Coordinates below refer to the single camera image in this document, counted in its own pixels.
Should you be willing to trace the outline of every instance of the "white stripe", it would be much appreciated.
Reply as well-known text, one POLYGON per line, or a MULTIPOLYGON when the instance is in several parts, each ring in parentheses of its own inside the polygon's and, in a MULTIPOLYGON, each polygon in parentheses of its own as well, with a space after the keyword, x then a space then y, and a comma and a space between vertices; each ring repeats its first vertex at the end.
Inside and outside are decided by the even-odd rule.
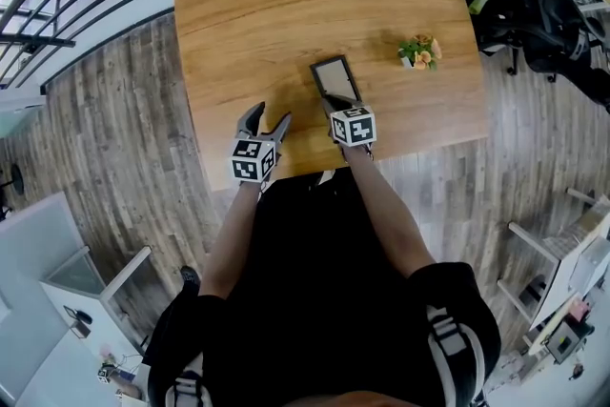
POLYGON ((480 391, 483 390, 483 384, 485 383, 485 354, 483 353, 483 348, 480 345, 480 341, 478 340, 478 336, 475 334, 475 332, 464 324, 459 324, 459 327, 470 340, 470 344, 473 347, 473 352, 475 353, 475 360, 477 362, 477 383, 475 385, 475 393, 473 394, 474 400, 480 391))
POLYGON ((446 407, 456 407, 456 385, 454 384, 454 378, 451 375, 447 358, 445 358, 445 354, 440 349, 440 346, 438 346, 433 335, 428 336, 428 346, 430 346, 432 358, 437 366, 438 377, 442 384, 442 392, 445 395, 445 405, 446 407))
POLYGON ((437 326, 435 324, 435 331, 437 331, 438 336, 445 336, 446 334, 449 334, 452 331, 458 330, 458 326, 453 323, 453 318, 452 317, 450 317, 450 318, 452 319, 451 324, 445 324, 444 326, 437 326))
POLYGON ((435 322, 435 328, 446 326, 447 324, 453 324, 454 319, 449 315, 444 319, 441 319, 439 322, 435 322))
POLYGON ((432 322, 432 319, 434 319, 435 317, 438 317, 439 315, 447 315, 447 309, 445 309, 444 307, 442 309, 436 309, 435 307, 433 307, 432 305, 429 305, 427 307, 427 315, 428 315, 428 322, 432 322))

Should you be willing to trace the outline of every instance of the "wooden floor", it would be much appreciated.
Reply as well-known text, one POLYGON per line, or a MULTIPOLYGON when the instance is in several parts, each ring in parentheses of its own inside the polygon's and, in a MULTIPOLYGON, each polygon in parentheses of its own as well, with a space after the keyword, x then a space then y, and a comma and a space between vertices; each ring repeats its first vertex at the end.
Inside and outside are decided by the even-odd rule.
MULTIPOLYGON (((503 275, 524 283, 539 262, 507 223, 554 233, 581 209, 566 187, 610 193, 610 116, 567 81, 549 84, 522 60, 519 75, 507 75, 506 52, 481 61, 490 136, 378 164, 433 255, 473 265, 510 349, 525 324, 496 281, 503 275)), ((172 15, 61 74, 48 106, 0 142, 0 155, 5 173, 16 162, 25 176, 24 197, 8 190, 15 208, 66 193, 104 278, 152 247, 150 264, 118 297, 143 334, 177 292, 179 267, 204 267, 232 197, 211 195, 200 170, 172 15)))

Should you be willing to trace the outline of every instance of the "small potted plant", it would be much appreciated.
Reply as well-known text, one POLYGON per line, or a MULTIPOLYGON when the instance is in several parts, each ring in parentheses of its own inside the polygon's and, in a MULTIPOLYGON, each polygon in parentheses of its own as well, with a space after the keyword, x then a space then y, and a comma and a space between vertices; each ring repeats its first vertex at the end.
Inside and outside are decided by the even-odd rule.
POLYGON ((405 68, 436 70, 437 61, 442 58, 442 53, 434 37, 418 34, 409 41, 400 43, 398 57, 405 68))

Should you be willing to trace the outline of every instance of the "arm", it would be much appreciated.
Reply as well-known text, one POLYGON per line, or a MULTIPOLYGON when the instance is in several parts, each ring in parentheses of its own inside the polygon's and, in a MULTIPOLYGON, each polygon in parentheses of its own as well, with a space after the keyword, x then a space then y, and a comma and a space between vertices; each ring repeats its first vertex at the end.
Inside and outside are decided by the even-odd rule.
POLYGON ((237 283, 250 249, 259 193, 260 183, 239 187, 206 263, 200 295, 227 298, 237 283))
POLYGON ((385 254, 404 276, 435 261, 402 199, 361 148, 343 147, 354 180, 385 254))

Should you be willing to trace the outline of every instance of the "white chair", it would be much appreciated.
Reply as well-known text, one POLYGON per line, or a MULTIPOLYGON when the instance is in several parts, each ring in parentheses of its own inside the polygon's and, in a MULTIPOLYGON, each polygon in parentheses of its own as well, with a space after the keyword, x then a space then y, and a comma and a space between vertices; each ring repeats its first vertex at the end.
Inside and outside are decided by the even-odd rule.
POLYGON ((527 319, 530 330, 537 327, 575 295, 586 295, 597 282, 595 276, 601 276, 608 265, 608 259, 605 259, 582 290, 577 291, 570 286, 570 279, 582 253, 594 241, 605 240, 605 237, 608 236, 610 200, 605 195, 599 200, 595 200, 573 189, 567 189, 566 192, 593 207, 576 222, 563 229, 558 236, 539 240, 515 222, 508 225, 508 229, 542 254, 552 265, 551 273, 546 277, 546 286, 533 310, 519 298, 515 287, 510 286, 503 279, 498 280, 499 288, 527 319))

